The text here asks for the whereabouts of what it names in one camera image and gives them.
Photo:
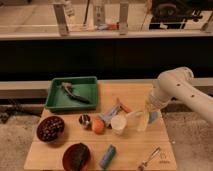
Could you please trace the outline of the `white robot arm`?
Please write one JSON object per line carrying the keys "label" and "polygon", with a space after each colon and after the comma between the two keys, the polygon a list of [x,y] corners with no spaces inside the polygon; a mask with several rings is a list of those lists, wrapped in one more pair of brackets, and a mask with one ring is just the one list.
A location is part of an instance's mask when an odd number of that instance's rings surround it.
{"label": "white robot arm", "polygon": [[154,88],[146,97],[146,110],[160,110],[166,107],[172,98],[176,98],[213,125],[213,97],[193,87],[190,83],[193,78],[194,74],[188,67],[161,72]]}

